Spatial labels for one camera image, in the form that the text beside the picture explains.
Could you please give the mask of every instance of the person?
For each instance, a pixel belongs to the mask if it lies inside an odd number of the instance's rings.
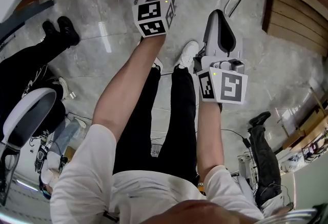
[[[270,116],[271,113],[266,111],[252,118],[249,121],[251,127],[248,129],[252,154],[258,171],[255,202],[265,216],[270,216],[283,207],[279,163],[264,137],[264,122]]]
[[[44,160],[39,176],[39,187],[45,198],[50,199],[52,189],[56,185],[60,175],[60,162],[72,137],[79,130],[80,126],[86,127],[85,123],[78,118],[73,118],[62,130],[62,124],[54,132],[53,142]]]
[[[99,223],[113,213],[120,223],[263,219],[224,166],[217,103],[200,101],[196,140],[188,72],[199,50],[195,41],[185,46],[172,73],[170,125],[159,156],[151,157],[151,109],[162,70],[156,56],[165,39],[143,39],[105,88],[92,126],[53,190],[53,223]],[[196,188],[196,162],[206,197]]]
[[[0,63],[0,128],[21,100],[35,74],[67,48],[79,43],[80,38],[67,17],[61,16],[57,22],[59,32],[50,21],[45,21],[42,28],[46,36],[41,43],[24,48]],[[58,110],[63,109],[63,106],[54,107],[52,112],[60,112]],[[0,140],[3,137],[3,131],[0,130]]]

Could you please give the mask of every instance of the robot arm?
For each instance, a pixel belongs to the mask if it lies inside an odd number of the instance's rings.
[[[194,58],[202,100],[243,104],[248,76],[244,74],[242,39],[221,10],[210,14],[203,41],[204,48]]]

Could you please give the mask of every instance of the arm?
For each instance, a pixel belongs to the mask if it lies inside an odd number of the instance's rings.
[[[159,35],[145,38],[107,85],[96,105],[93,124],[100,124],[110,129],[116,141],[119,140],[138,102],[165,37]]]
[[[224,164],[221,139],[221,112],[217,103],[203,102],[199,96],[197,168],[202,180],[209,171]]]
[[[199,96],[197,163],[207,200],[227,210],[253,218],[247,218],[248,223],[263,219],[261,211],[246,199],[224,166],[219,105],[203,102],[201,96]]]
[[[102,125],[92,125],[54,186],[52,223],[100,223],[110,205],[116,139]]]

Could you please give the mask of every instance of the white sneaker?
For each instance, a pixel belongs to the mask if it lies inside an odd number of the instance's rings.
[[[61,76],[58,78],[58,80],[59,80],[59,84],[63,87],[63,98],[62,99],[65,100],[69,95],[67,82]]]
[[[156,66],[159,66],[160,73],[162,74],[162,71],[163,71],[163,63],[157,57],[156,57],[156,59],[155,59],[152,67],[156,67]]]
[[[189,68],[193,62],[193,58],[196,56],[196,54],[199,51],[199,44],[196,41],[190,41],[187,43],[183,50],[182,54],[179,58],[179,60],[176,62],[175,66],[178,66],[179,68]]]
[[[78,119],[78,118],[76,118],[76,117],[75,117],[74,119],[78,121],[78,123],[80,124],[80,126],[81,126],[82,128],[86,128],[86,127],[87,127],[86,123],[84,123],[82,120],[80,120],[80,119]]]

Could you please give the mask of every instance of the person's leg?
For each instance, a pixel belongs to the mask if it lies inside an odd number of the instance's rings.
[[[60,33],[52,23],[44,22],[46,37],[41,43],[24,48],[0,63],[0,128],[20,101],[26,86],[36,72],[68,47],[78,43],[78,34],[68,18],[60,17],[58,24]]]
[[[117,143],[113,174],[127,170],[151,170],[151,111],[159,79],[160,71],[152,68],[138,103]]]
[[[63,155],[72,137],[75,135],[80,125],[76,119],[73,119],[62,131],[60,136],[54,140],[49,151],[58,155]]]
[[[196,95],[193,79],[188,72],[192,57],[195,56],[198,49],[198,44],[193,43],[188,43],[181,55],[186,56],[187,54],[191,59],[189,58],[183,65],[176,66],[172,74],[170,125],[158,156],[158,164],[159,171],[186,179],[197,185]]]
[[[258,171],[258,189],[255,201],[260,207],[268,199],[281,193],[281,177],[276,155],[267,143],[263,125],[249,129],[251,148]]]

